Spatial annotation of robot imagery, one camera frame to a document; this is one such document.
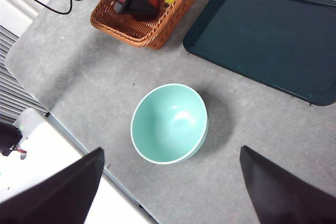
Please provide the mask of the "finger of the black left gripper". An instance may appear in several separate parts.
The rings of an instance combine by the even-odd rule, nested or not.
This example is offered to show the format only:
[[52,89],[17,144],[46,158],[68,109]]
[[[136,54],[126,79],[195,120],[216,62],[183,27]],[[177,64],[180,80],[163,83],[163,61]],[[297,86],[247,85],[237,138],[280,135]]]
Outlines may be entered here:
[[158,0],[129,0],[124,13],[156,15],[158,11]]

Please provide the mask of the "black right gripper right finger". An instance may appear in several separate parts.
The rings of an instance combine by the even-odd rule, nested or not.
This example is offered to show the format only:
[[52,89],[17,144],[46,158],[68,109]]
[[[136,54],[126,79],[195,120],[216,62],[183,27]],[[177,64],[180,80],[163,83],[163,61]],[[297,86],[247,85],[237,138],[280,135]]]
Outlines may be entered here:
[[335,223],[335,197],[298,178],[248,146],[239,161],[260,223]]

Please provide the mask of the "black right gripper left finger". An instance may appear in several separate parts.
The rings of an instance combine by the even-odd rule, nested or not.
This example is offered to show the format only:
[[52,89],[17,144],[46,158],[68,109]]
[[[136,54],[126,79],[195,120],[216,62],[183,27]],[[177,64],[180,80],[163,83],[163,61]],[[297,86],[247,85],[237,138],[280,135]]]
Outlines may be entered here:
[[99,147],[1,203],[1,223],[84,223],[103,168],[104,151]]

